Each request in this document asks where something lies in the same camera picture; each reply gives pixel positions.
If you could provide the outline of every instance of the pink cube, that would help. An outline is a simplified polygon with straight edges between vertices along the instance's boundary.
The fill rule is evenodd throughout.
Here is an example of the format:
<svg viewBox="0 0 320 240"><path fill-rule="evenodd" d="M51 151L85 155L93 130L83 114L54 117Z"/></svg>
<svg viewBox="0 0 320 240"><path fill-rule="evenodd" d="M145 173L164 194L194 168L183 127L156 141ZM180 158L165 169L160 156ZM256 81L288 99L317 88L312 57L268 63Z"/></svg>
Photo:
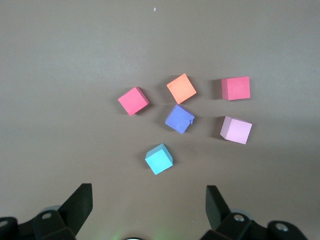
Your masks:
<svg viewBox="0 0 320 240"><path fill-rule="evenodd" d="M222 98L225 100L249 99L250 78L249 76L224 78L222 83Z"/></svg>
<svg viewBox="0 0 320 240"><path fill-rule="evenodd" d="M149 104L149 100L139 87L134 87L125 95L121 96L118 101L123 108L132 116Z"/></svg>
<svg viewBox="0 0 320 240"><path fill-rule="evenodd" d="M246 144L252 123L225 116L220 135L229 141Z"/></svg>

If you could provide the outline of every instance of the blue cube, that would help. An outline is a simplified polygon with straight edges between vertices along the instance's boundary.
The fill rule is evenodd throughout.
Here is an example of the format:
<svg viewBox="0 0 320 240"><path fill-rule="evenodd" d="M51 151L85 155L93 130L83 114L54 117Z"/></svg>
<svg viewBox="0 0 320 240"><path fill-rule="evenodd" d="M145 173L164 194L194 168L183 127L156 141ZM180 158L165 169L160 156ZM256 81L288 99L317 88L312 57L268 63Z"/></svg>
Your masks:
<svg viewBox="0 0 320 240"><path fill-rule="evenodd" d="M194 119L195 116L191 112L177 104L166 118L165 124L176 130L178 133L184 134L189 125L193 123Z"/></svg>
<svg viewBox="0 0 320 240"><path fill-rule="evenodd" d="M145 161L155 175L170 168L174 164L170 152L163 143L148 151L145 156Z"/></svg>

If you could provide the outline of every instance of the bolt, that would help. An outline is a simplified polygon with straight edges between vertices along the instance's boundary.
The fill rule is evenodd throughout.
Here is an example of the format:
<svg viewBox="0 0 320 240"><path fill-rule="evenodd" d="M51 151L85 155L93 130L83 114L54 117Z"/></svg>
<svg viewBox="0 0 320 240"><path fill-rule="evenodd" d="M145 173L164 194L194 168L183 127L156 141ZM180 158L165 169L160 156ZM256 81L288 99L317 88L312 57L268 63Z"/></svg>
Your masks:
<svg viewBox="0 0 320 240"><path fill-rule="evenodd" d="M8 221L5 220L5 221L0 221L0 228L4 227L5 225L8 224Z"/></svg>
<svg viewBox="0 0 320 240"><path fill-rule="evenodd" d="M45 220L45 219L51 218L51 216L52 216L51 213L48 212L48 213L46 213L46 214L43 214L41 218L42 218L43 220Z"/></svg>
<svg viewBox="0 0 320 240"><path fill-rule="evenodd" d="M240 214L236 214L233 216L234 220L236 220L237 222L244 222L245 221L245 218L240 215Z"/></svg>
<svg viewBox="0 0 320 240"><path fill-rule="evenodd" d="M284 225L283 223L277 223L276 225L275 225L275 227L279 230L279 231L282 231L282 232L288 232L289 231L289 228L286 226L286 225Z"/></svg>

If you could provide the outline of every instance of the table surface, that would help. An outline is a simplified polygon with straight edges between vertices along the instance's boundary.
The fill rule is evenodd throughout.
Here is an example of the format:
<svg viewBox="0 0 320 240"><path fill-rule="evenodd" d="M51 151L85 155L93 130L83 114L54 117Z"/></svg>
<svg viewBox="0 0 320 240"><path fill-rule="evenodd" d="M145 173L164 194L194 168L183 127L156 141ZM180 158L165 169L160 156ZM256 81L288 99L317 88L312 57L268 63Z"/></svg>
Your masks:
<svg viewBox="0 0 320 240"><path fill-rule="evenodd" d="M22 223L93 185L79 240L197 240L207 185L262 226L284 220L320 239L320 1L0 2L0 216ZM166 84L197 94L181 135L164 124ZM250 76L251 99L220 79ZM140 87L150 106L118 98ZM223 116L253 123L246 145ZM173 167L145 154L164 143Z"/></svg>

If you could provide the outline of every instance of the foam cube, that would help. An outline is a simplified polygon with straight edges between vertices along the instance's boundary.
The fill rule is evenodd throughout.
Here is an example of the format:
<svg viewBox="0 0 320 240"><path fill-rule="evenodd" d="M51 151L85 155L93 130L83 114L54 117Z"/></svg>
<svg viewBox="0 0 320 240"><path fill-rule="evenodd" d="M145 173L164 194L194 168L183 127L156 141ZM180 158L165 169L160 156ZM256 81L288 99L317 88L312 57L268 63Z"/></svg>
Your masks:
<svg viewBox="0 0 320 240"><path fill-rule="evenodd" d="M224 78L222 83L222 98L225 100L238 100L250 98L249 76Z"/></svg>
<svg viewBox="0 0 320 240"><path fill-rule="evenodd" d="M195 116L191 112L176 104L166 118L165 124L176 130L178 133L184 134L189 125L193 123L194 119Z"/></svg>
<svg viewBox="0 0 320 240"><path fill-rule="evenodd" d="M183 101L197 93L185 73L168 83L166 86L178 104L181 104Z"/></svg>
<svg viewBox="0 0 320 240"><path fill-rule="evenodd" d="M220 135L229 141L246 144L252 123L225 116Z"/></svg>
<svg viewBox="0 0 320 240"><path fill-rule="evenodd" d="M170 152L163 143L148 151L145 156L145 161L155 175L170 168L174 164Z"/></svg>
<svg viewBox="0 0 320 240"><path fill-rule="evenodd" d="M139 87L134 87L125 95L121 96L118 101L123 108L132 116L149 104L149 100Z"/></svg>

